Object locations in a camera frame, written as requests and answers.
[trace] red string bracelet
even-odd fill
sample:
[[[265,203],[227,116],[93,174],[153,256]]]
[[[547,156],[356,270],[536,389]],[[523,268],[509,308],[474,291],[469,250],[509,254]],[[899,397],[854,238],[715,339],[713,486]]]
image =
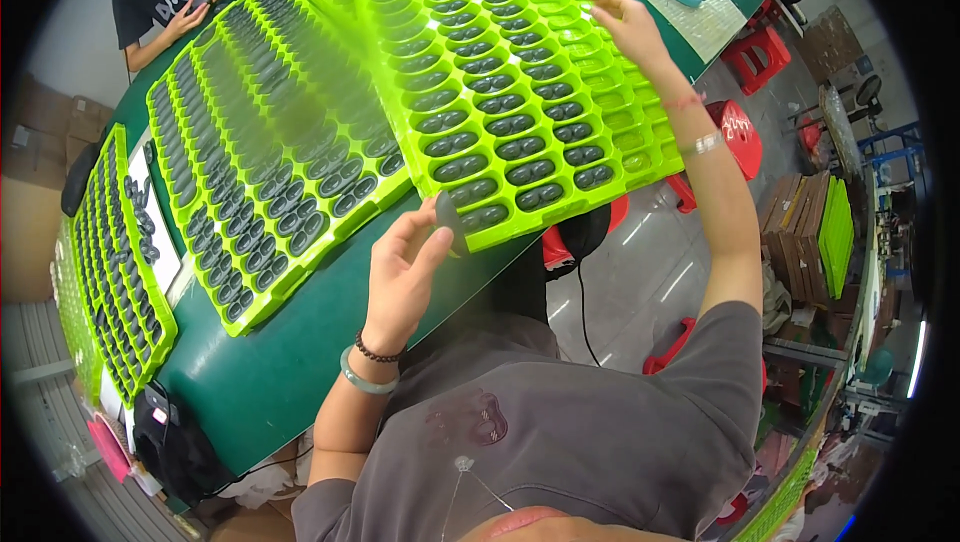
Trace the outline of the red string bracelet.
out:
[[[689,106],[691,104],[702,103],[707,99],[707,94],[704,93],[694,93],[693,95],[687,96],[686,98],[681,98],[679,100],[673,100],[671,102],[660,101],[660,107],[664,109],[681,109],[683,107]]]

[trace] beaded bracelet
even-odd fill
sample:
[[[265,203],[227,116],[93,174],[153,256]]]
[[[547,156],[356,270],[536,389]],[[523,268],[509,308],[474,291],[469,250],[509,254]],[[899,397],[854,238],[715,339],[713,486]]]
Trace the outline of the beaded bracelet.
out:
[[[354,345],[357,347],[357,350],[359,350],[363,356],[366,356],[370,360],[375,360],[376,362],[397,362],[398,360],[401,359],[401,356],[403,356],[403,353],[407,351],[407,349],[404,347],[403,350],[401,350],[400,352],[392,356],[375,355],[374,353],[370,352],[370,350],[368,350],[366,346],[363,345],[363,339],[361,338],[362,333],[363,333],[363,328],[360,328],[359,330],[357,330],[356,342]]]

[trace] silver bracelet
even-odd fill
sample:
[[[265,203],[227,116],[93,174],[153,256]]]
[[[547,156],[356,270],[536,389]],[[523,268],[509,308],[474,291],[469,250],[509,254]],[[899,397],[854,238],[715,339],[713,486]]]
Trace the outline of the silver bracelet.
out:
[[[350,344],[343,349],[343,354],[340,355],[340,370],[343,372],[343,376],[347,381],[357,386],[361,392],[367,392],[368,394],[389,394],[394,391],[394,388],[397,387],[397,383],[401,380],[401,376],[396,376],[396,379],[390,383],[373,383],[367,381],[354,373],[354,369],[351,369],[351,364],[347,361],[347,357],[350,356],[351,348],[354,347],[354,344]]]
[[[714,148],[722,145],[726,140],[724,140],[723,132],[719,129],[714,130],[712,134],[703,136],[699,140],[693,142],[693,146],[690,148],[684,148],[679,152],[681,156],[690,156],[692,154],[705,154]]]

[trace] lips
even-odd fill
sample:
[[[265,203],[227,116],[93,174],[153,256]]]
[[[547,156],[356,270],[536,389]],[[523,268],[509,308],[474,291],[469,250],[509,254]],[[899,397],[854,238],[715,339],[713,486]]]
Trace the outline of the lips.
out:
[[[548,517],[569,517],[565,512],[549,506],[525,506],[503,515],[489,526],[482,540],[492,540],[515,529],[520,529]]]

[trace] blue metal frame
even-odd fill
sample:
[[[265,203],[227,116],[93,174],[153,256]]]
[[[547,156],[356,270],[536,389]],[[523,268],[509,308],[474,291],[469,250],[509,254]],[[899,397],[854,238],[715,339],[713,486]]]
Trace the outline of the blue metal frame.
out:
[[[867,148],[870,148],[870,151],[874,152],[875,143],[878,141],[887,140],[889,138],[900,138],[903,143],[903,148],[885,152],[883,154],[873,153],[870,154],[870,156],[865,157],[864,163],[871,164],[873,169],[876,171],[876,184],[878,186],[883,186],[881,172],[878,167],[883,163],[894,161],[899,158],[906,158],[907,174],[909,175],[910,181],[914,181],[917,177],[917,170],[914,168],[914,157],[918,154],[921,155],[924,152],[923,139],[920,133],[920,122],[914,121],[904,125],[903,127],[897,127],[896,129],[880,132],[879,134],[870,136],[869,138],[858,140],[856,146],[861,152]]]

